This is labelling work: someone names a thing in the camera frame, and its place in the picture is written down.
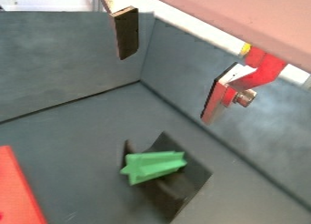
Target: green object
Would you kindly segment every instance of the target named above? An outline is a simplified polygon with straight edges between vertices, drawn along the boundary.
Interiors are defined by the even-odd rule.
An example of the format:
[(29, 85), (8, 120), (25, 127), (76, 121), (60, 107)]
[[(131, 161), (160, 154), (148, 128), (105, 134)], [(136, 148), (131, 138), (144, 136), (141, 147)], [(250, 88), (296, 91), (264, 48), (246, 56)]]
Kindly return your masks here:
[(176, 172), (187, 162), (184, 152), (165, 151), (125, 155), (127, 166), (120, 170), (128, 175), (129, 185), (139, 184)]

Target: screw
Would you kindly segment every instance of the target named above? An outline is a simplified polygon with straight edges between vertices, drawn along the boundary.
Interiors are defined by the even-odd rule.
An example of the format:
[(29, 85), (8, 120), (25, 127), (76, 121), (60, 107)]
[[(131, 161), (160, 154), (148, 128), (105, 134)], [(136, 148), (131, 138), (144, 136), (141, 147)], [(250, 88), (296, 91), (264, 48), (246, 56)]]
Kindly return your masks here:
[(243, 107), (247, 107), (252, 102), (254, 98), (256, 98), (256, 92), (252, 89), (238, 92), (236, 97), (234, 99), (234, 103), (239, 103)]

